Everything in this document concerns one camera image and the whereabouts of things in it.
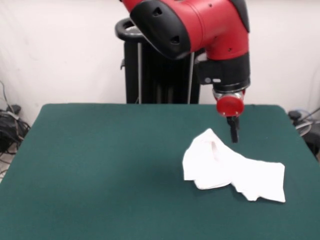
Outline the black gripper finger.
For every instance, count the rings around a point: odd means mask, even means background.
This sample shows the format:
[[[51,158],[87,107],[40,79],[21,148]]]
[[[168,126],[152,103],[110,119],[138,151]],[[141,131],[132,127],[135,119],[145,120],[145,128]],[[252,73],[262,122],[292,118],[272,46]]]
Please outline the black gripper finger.
[[[230,116],[230,117],[227,117],[226,119],[230,127],[231,140],[233,143],[238,143],[239,142],[239,135],[238,135],[239,118],[237,116]]]

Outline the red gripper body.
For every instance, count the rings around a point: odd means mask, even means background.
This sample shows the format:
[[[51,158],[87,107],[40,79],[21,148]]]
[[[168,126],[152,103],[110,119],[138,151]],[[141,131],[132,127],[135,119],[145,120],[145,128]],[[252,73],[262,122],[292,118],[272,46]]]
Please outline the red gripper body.
[[[216,110],[223,117],[239,117],[245,110],[246,90],[233,93],[215,93]]]

